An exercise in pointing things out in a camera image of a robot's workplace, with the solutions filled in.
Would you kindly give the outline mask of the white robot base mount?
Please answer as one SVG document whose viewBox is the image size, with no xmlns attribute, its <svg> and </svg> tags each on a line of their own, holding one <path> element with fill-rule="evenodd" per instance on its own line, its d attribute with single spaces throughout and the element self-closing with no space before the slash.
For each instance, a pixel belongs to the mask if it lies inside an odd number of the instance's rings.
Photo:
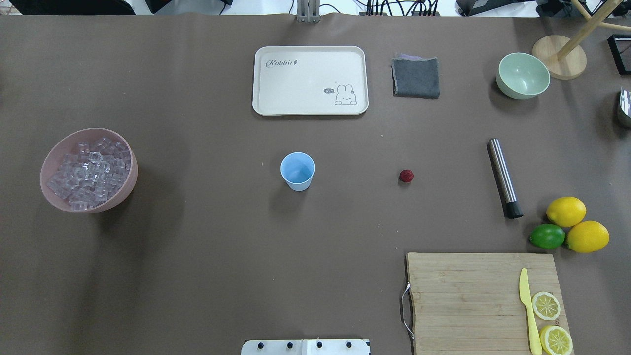
<svg viewBox="0 0 631 355">
<path fill-rule="evenodd" d="M 242 355 L 370 355 L 364 339 L 282 339 L 244 342 Z"/>
</svg>

